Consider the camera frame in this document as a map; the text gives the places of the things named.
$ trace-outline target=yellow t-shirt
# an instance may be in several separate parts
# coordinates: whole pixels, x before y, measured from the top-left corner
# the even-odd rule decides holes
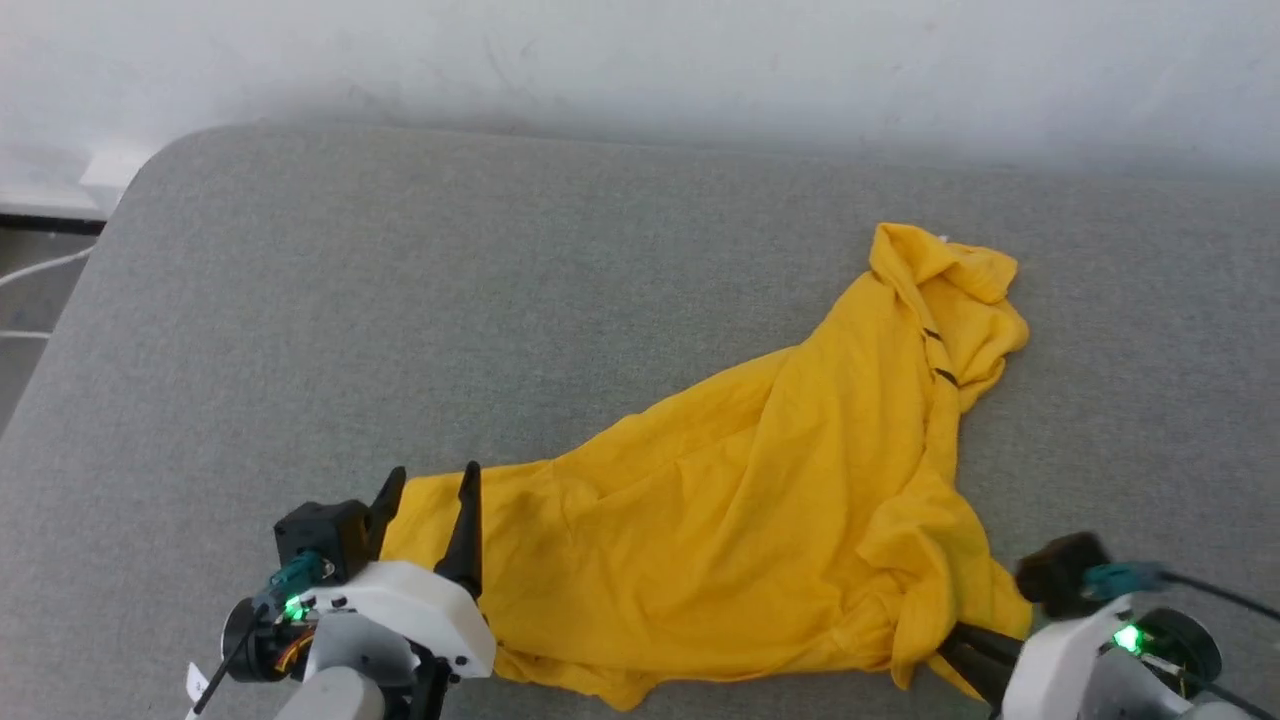
[[[956,620],[1030,609],[956,492],[956,432],[1020,348],[1016,263],[882,224],[870,272],[795,347],[486,468],[484,594],[504,678],[635,707],[658,683],[890,670]],[[431,568],[461,474],[408,483],[384,560]]]

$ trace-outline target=gray fabric surface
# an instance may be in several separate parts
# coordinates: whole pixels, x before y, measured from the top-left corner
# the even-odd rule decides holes
[[[416,131],[197,135],[140,174],[0,441],[6,720],[180,717],[270,523],[411,471],[552,456],[794,343],[874,224],[1021,260],[1032,327],[966,416],[1002,561],[1076,529],[1280,603],[1280,192]],[[1175,593],[1280,710],[1280,629]],[[285,685],[209,710],[270,717]],[[608,717],[465,683],[449,717]],[[929,673],[677,683],[634,714],[984,717]]]

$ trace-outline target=black stripe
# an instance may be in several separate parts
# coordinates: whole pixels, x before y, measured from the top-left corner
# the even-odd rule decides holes
[[[37,215],[9,215],[0,213],[0,228],[32,232],[60,232],[67,234],[102,234],[106,220],[73,220],[70,218],[44,218]]]

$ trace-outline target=green led light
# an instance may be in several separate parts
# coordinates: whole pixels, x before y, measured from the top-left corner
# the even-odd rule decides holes
[[[1142,650],[1142,630],[1137,625],[1125,625],[1115,635],[1116,644],[1137,655]]]
[[[293,596],[284,601],[284,616],[293,623],[297,623],[307,616],[307,609],[302,607],[302,601],[298,596]]]

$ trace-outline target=white wall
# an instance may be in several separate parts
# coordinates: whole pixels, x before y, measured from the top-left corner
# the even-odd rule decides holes
[[[1276,179],[1280,3],[0,0],[0,205],[253,120]]]

